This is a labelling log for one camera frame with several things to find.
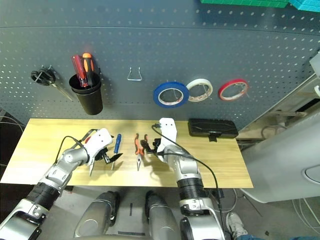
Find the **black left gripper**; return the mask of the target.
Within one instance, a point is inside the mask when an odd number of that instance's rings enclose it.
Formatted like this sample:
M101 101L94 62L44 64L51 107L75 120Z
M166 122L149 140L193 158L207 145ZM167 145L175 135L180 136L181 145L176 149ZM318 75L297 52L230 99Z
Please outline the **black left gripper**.
M115 155L113 155L112 157L109 158L108 155L107 155L107 152L108 152L107 147L104 147L103 149L101 149L97 153L97 155L95 156L95 160L96 161L103 160L106 164L109 164L109 163L115 162L123 154L123 153L117 153L117 154L115 154Z

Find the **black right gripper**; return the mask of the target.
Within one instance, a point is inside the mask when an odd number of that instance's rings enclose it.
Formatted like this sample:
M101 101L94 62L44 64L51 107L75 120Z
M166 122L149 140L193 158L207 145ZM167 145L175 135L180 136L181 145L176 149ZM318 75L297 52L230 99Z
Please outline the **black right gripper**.
M146 154L148 154L148 155L155 155L156 156L157 154L160 154L160 155L163 154L163 151L159 150L159 147L161 145L161 138L155 138L154 141L152 142L154 149L150 149L148 141L144 140L144 139L140 141L140 145L141 145L142 149L144 151L146 151Z

